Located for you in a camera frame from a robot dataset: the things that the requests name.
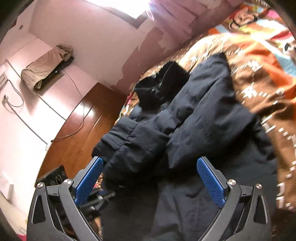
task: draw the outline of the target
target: wall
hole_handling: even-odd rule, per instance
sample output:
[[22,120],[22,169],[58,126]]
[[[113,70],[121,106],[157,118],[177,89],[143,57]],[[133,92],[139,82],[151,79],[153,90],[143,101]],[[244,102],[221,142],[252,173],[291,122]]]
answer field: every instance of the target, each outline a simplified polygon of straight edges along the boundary
[[78,67],[123,93],[158,61],[155,57],[173,48],[170,38],[151,20],[136,29],[83,0],[38,0],[30,31],[52,47],[60,43],[73,46]]
[[[34,40],[11,56],[9,61],[20,74],[23,68],[50,49],[49,45],[34,36]],[[24,97],[23,107],[15,108],[15,110],[36,133],[46,142],[50,142],[55,138],[65,121],[32,94],[7,63],[5,66],[8,78]],[[76,83],[82,96],[86,95],[97,83],[74,64],[65,70]],[[9,101],[13,105],[21,104],[20,97],[9,83],[0,92],[1,99],[4,94],[9,96]],[[44,94],[43,99],[67,119],[81,101],[81,96],[71,79],[64,75]],[[12,204],[28,214],[34,193],[34,184],[46,155],[46,144],[21,122],[7,104],[0,105],[0,116],[0,171],[5,172],[14,183]]]
[[5,58],[11,57],[21,47],[36,38],[29,33],[29,28],[32,20],[32,14],[36,6],[37,0],[17,18],[16,26],[11,28],[0,44],[0,65],[5,62]]

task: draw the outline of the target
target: wall socket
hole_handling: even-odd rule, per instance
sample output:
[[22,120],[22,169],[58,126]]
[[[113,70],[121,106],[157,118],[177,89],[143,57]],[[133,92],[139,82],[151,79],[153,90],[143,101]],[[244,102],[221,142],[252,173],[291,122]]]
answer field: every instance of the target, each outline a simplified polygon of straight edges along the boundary
[[9,181],[8,177],[3,172],[0,172],[0,192],[2,192],[7,200],[11,199],[12,190],[13,183]]

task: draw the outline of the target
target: brown wooden panel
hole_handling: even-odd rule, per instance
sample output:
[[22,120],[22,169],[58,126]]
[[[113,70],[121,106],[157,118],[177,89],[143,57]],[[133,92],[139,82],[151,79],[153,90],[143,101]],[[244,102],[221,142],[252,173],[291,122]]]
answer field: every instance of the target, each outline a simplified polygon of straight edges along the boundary
[[[90,111],[85,117],[83,128],[75,135],[55,140],[44,159],[39,177],[64,165],[69,177],[74,177],[77,170],[91,160],[91,151],[113,126],[123,106],[126,96],[120,95],[97,83],[83,98],[85,108]],[[68,117],[57,137],[75,133],[83,119],[81,107],[76,107]]]

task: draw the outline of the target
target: pink curtain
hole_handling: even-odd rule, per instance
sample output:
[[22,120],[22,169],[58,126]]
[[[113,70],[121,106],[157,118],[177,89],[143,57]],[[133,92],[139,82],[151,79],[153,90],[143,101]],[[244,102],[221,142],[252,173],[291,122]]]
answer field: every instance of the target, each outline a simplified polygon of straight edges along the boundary
[[243,0],[151,0],[147,14],[163,32],[168,33],[177,42],[184,43],[192,36],[189,25],[202,13],[211,11],[208,9],[209,6],[219,5],[222,1],[227,1],[231,7],[239,6],[243,2]]

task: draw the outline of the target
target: window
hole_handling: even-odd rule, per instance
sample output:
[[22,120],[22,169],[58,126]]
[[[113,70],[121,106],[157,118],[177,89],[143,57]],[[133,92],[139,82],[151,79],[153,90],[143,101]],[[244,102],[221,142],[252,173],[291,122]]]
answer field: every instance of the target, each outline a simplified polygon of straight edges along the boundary
[[86,0],[122,18],[138,28],[147,18],[149,0]]

